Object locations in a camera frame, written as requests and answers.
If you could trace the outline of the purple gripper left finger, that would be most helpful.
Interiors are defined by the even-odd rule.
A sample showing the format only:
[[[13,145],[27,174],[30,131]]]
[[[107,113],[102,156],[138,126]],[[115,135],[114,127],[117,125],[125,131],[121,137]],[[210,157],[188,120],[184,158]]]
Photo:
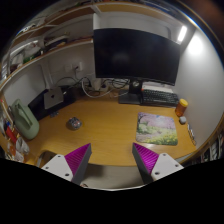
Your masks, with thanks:
[[[80,185],[91,154],[91,144],[86,144],[67,155],[57,154],[42,169],[76,185]]]

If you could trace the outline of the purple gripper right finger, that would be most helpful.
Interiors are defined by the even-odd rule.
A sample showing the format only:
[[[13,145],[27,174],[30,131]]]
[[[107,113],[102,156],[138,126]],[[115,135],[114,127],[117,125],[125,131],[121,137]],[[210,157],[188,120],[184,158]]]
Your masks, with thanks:
[[[149,184],[183,169],[183,166],[167,153],[157,154],[137,143],[132,146],[132,154],[144,184]]]

